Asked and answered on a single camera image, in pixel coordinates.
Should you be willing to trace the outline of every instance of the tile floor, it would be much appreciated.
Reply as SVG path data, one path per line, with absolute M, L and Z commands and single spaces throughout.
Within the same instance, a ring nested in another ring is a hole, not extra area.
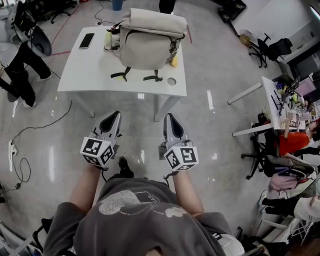
M 101 3 L 105 7 L 98 17 L 112 22 L 119 22 L 129 8 L 158 10 L 158 1 L 151 0 L 126 0 L 123 11 L 119 12 L 112 11 L 110 2 Z M 94 15 L 100 8 L 98 1 L 90 0 L 71 9 L 74 13 L 69 19 L 61 15 L 55 24 L 48 21 L 41 24 L 50 41 L 54 40 L 53 53 L 70 51 L 81 29 L 97 22 Z M 228 105 L 227 100 L 259 82 L 261 76 L 277 77 L 280 69 L 271 61 L 268 68 L 259 69 L 257 60 L 248 55 L 246 47 L 222 23 L 217 5 L 209 0 L 180 0 L 174 13 L 186 17 L 192 38 L 192 43 L 189 37 L 182 43 L 187 98 L 172 109 L 189 128 L 197 146 L 200 163 L 189 171 L 190 176 L 206 211 L 222 212 L 233 231 L 242 226 L 252 233 L 260 218 L 256 201 L 267 187 L 268 178 L 257 173 L 246 180 L 252 161 L 241 159 L 240 154 L 252 150 L 249 136 L 233 138 L 232 132 L 245 129 L 255 121 L 266 101 L 262 90 L 233 105 Z M 48 57 L 45 62 L 60 76 L 67 59 L 65 53 Z M 59 79 L 56 76 L 36 83 L 36 73 L 32 69 L 28 71 L 36 93 L 36 108 L 25 109 L 20 102 L 12 117 L 14 104 L 8 102 L 5 91 L 0 92 L 0 180 L 7 189 L 18 182 L 9 169 L 7 141 L 25 127 L 53 122 L 70 104 L 66 95 L 57 94 Z M 119 92 L 91 92 L 85 97 L 97 117 L 111 110 L 122 113 L 120 132 L 123 136 L 117 141 L 120 148 L 115 161 L 109 164 L 106 177 L 118 171 L 116 162 L 123 155 L 137 177 L 147 175 L 149 179 L 162 181 L 169 169 L 167 163 L 158 158 L 158 145 L 164 140 L 163 122 L 153 121 L 153 97 L 146 95 L 138 99 L 136 94 Z M 86 166 L 79 151 L 83 137 L 94 122 L 74 104 L 69 114 L 55 125 L 26 130 L 17 139 L 15 163 L 27 158 L 32 173 L 30 181 L 17 191 L 8 192 L 8 202 L 0 205 L 0 219 L 11 229 L 23 236 L 31 234 L 40 226 L 41 218 L 51 217 L 57 205 L 68 200 Z M 24 176 L 26 168 L 23 163 Z

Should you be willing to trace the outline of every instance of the round hole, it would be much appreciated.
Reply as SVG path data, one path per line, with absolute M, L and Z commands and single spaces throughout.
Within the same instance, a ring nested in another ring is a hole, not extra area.
M 175 86 L 177 84 L 177 80 L 174 79 L 173 77 L 169 77 L 167 80 L 168 84 L 171 86 Z

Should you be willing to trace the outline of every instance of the red tape line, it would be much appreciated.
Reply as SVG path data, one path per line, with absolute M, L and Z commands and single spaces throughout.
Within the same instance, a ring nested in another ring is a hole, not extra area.
M 186 25 L 186 29 L 188 30 L 188 35 L 189 35 L 189 38 L 190 38 L 190 43 L 192 44 L 192 38 L 191 38 L 191 34 L 190 34 L 190 30 L 189 30 L 189 26 Z
M 63 52 L 58 52 L 58 53 L 53 53 L 50 56 L 55 56 L 55 55 L 60 55 L 60 54 L 69 54 L 71 51 L 63 51 Z
M 78 6 L 75 8 L 74 12 L 71 13 L 71 15 L 66 19 L 65 23 L 62 25 L 62 27 L 60 28 L 60 30 L 58 31 L 58 33 L 55 35 L 55 37 L 54 37 L 54 39 L 53 39 L 53 41 L 52 41 L 52 43 L 51 43 L 51 46 L 54 44 L 54 42 L 55 42 L 57 36 L 59 35 L 60 31 L 64 28 L 64 26 L 66 25 L 66 23 L 68 22 L 68 20 L 72 17 L 72 15 L 74 15 L 74 13 L 77 11 L 77 9 L 78 9 L 79 7 L 80 7 L 80 5 L 78 5 Z

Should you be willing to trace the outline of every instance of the black sneaker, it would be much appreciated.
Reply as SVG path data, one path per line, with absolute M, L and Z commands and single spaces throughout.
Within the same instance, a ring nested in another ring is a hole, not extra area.
M 127 159 L 124 156 L 120 156 L 120 158 L 118 160 L 118 166 L 121 171 L 130 170 Z

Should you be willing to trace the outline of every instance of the orange shirt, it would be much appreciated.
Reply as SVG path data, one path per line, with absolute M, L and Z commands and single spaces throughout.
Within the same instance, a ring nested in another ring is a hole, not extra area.
M 309 138 L 304 132 L 289 132 L 288 138 L 283 135 L 279 137 L 279 155 L 293 153 L 303 149 L 309 143 Z

